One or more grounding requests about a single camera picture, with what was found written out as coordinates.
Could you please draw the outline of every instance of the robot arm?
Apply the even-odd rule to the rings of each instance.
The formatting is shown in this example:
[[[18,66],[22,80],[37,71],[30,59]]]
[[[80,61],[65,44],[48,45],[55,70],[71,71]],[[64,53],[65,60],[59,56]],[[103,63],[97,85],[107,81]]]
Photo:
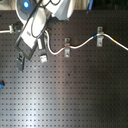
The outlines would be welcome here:
[[[17,16],[24,27],[15,42],[15,48],[30,60],[38,44],[41,62],[47,61],[45,43],[42,37],[44,37],[44,31],[50,17],[49,14],[52,14],[51,18],[54,16],[59,20],[67,20],[73,13],[75,1],[76,0],[16,0]],[[21,41],[31,49],[29,55],[26,55],[23,50],[19,48]]]

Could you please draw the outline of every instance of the black cable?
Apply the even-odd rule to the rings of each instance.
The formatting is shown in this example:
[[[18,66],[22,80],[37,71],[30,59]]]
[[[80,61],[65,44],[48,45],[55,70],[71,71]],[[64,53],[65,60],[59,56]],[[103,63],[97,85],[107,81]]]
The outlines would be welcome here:
[[[60,3],[60,1],[61,0],[59,0],[58,1],[58,3],[53,3],[52,2],[52,0],[49,0],[49,2],[47,3],[47,4],[45,4],[45,5],[43,5],[43,6],[39,6],[39,7],[42,7],[42,8],[45,8],[49,3],[52,3],[54,6],[56,6],[56,5],[58,5],[59,3]],[[45,26],[44,26],[44,28],[41,30],[41,33],[38,35],[38,36],[35,36],[34,34],[33,34],[33,23],[34,23],[34,20],[35,20],[35,17],[33,18],[33,21],[32,21],[32,25],[31,25],[31,34],[32,34],[32,36],[34,37],[34,38],[39,38],[40,36],[41,36],[41,33],[42,33],[42,31],[44,30],[44,28],[45,28]]]
[[[35,4],[37,4],[36,0],[33,0],[35,2]]]
[[[27,20],[27,22],[26,22],[26,24],[25,24],[24,27],[22,28],[22,30],[21,30],[21,32],[20,32],[20,34],[19,34],[19,36],[18,36],[18,38],[17,38],[17,40],[16,40],[16,42],[15,42],[15,45],[17,45],[18,42],[20,41],[21,35],[22,35],[23,31],[25,30],[26,26],[28,25],[29,20],[31,19],[31,17],[33,16],[33,14],[34,14],[35,11],[37,10],[37,8],[40,6],[40,4],[42,3],[42,1],[43,1],[43,0],[40,0],[40,1],[37,3],[36,7],[33,9],[32,13],[30,14],[30,16],[29,16],[29,18],[28,18],[28,20]]]

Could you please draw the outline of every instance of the gray perforated surface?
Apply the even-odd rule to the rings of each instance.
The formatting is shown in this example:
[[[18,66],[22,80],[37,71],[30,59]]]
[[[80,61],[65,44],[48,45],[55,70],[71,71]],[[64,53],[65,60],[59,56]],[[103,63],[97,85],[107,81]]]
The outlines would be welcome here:
[[[50,42],[53,50],[71,38],[78,45],[93,36],[98,26],[128,47],[127,11],[75,11],[69,22],[57,23]],[[0,30],[18,20],[15,12],[0,12]],[[4,128],[126,128],[128,127],[128,52],[105,38],[96,39],[71,57],[64,52],[41,64],[38,49],[25,70],[16,69],[17,35],[0,34],[0,126]]]

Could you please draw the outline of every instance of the wire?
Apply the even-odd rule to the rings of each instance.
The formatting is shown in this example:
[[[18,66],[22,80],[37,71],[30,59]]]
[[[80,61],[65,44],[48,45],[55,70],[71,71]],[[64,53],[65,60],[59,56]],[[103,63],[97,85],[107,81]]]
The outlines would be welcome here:
[[[31,19],[31,17],[32,17],[33,14],[35,13],[35,11],[36,11],[37,8],[39,7],[39,5],[42,3],[42,1],[43,1],[43,0],[40,0],[40,1],[38,2],[38,4],[36,5],[36,7],[33,9],[32,13],[30,14],[30,16],[29,16],[29,18],[28,18],[26,24],[24,25],[24,27],[23,27],[22,30],[21,30],[21,33],[19,34],[18,38],[16,39],[15,47],[17,47],[17,44],[19,44],[19,41],[20,41],[20,38],[21,38],[21,35],[22,35],[23,31],[25,30],[26,26],[28,25],[29,20]]]
[[[61,0],[59,0],[58,3],[53,3],[52,0],[49,0],[49,2],[48,2],[47,4],[45,4],[45,5],[43,5],[43,6],[39,6],[39,7],[45,8],[49,3],[53,4],[54,6],[56,6],[56,5],[58,5],[58,4],[60,3],[60,1],[61,1]],[[39,37],[41,36],[41,34],[43,33],[43,30],[44,30],[44,29],[42,29],[41,32],[40,32],[40,34],[37,35],[37,36],[35,36],[35,35],[33,34],[33,29],[32,29],[32,28],[33,28],[33,23],[34,23],[34,21],[35,21],[35,17],[33,18],[32,25],[31,25],[31,34],[32,34],[32,36],[33,36],[34,38],[39,38]]]
[[[114,40],[112,37],[110,37],[109,35],[107,34],[103,34],[104,36],[108,37],[110,40],[112,40],[114,43],[116,43],[117,45],[119,45],[120,47],[122,47],[123,49],[127,50],[128,51],[128,48],[125,47],[124,45],[120,44],[119,42],[117,42],[116,40]]]
[[[53,52],[50,48],[50,44],[49,44],[49,34],[48,32],[45,30],[45,33],[47,35],[47,44],[48,44],[48,50],[50,51],[51,54],[53,55],[57,55],[59,54],[60,52],[62,52],[65,48],[67,47],[63,47],[61,48],[58,52]],[[109,38],[110,40],[112,40],[114,43],[116,43],[117,45],[119,45],[120,47],[124,48],[125,50],[128,51],[128,48],[125,47],[124,45],[120,44],[119,42],[117,42],[116,40],[114,40],[111,36],[107,35],[107,34],[96,34],[94,35],[93,37],[90,37],[87,41],[85,41],[83,44],[81,45],[78,45],[78,46],[68,46],[69,48],[71,49],[78,49],[78,48],[81,48],[82,46],[86,45],[89,41],[91,41],[92,39],[96,38],[97,36],[105,36],[107,38]]]
[[[37,4],[36,0],[33,0],[35,2],[35,4]]]
[[[51,48],[50,48],[50,45],[49,45],[49,34],[48,34],[47,30],[45,30],[45,33],[46,33],[46,35],[47,35],[48,50],[50,51],[51,54],[57,55],[57,54],[59,54],[60,52],[62,52],[62,51],[65,49],[65,47],[64,47],[64,48],[61,48],[58,52],[53,52],[53,51],[51,50]]]
[[[82,46],[84,46],[85,44],[87,44],[89,41],[91,41],[93,39],[93,37],[89,38],[87,41],[85,41],[83,44],[79,45],[79,46],[69,46],[71,49],[78,49],[81,48]]]

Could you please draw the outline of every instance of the blue object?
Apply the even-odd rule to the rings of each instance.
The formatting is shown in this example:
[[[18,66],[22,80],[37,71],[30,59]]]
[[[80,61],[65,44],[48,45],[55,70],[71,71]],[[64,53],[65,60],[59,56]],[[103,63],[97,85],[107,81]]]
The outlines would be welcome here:
[[[4,86],[3,84],[0,84],[0,89],[3,88],[3,86]]]
[[[93,2],[94,2],[94,0],[90,0],[90,3],[89,3],[89,8],[88,8],[88,10],[89,10],[89,11],[91,11],[91,10],[92,10],[92,5],[93,5]]]
[[[29,8],[29,3],[27,1],[25,1],[23,4],[25,8]]]

